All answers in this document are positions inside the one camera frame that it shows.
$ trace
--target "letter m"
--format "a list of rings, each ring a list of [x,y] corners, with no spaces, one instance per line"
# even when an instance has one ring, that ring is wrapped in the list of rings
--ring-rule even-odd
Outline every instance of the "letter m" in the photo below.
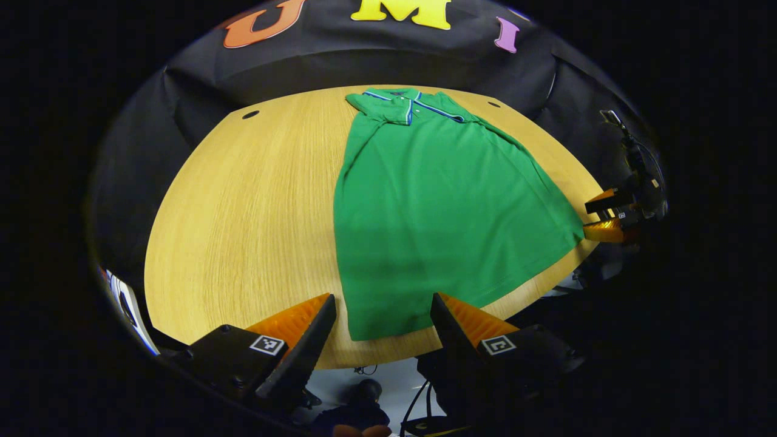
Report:
[[[448,30],[451,25],[445,21],[445,6],[451,0],[361,0],[358,12],[351,14],[354,21],[381,21],[386,14],[381,11],[383,5],[397,21],[403,21],[410,13],[418,9],[412,18],[413,23],[437,29]]]

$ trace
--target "wooden table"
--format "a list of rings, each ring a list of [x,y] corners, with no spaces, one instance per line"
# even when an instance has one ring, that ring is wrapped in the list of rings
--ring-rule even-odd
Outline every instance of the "wooden table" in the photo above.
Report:
[[[597,220],[584,210],[584,202],[601,193],[594,178],[561,144],[506,104],[452,89],[373,86],[445,92],[516,138],[583,221]],[[327,292],[336,297],[338,316],[318,369],[391,362],[441,347],[433,327],[372,341],[354,342],[348,334],[333,196],[357,113],[345,95],[367,87],[320,89],[237,110],[194,150],[168,189],[148,242],[145,293],[154,327],[191,344],[220,324],[248,327]],[[503,319],[512,316],[595,247],[584,240],[483,309]]]

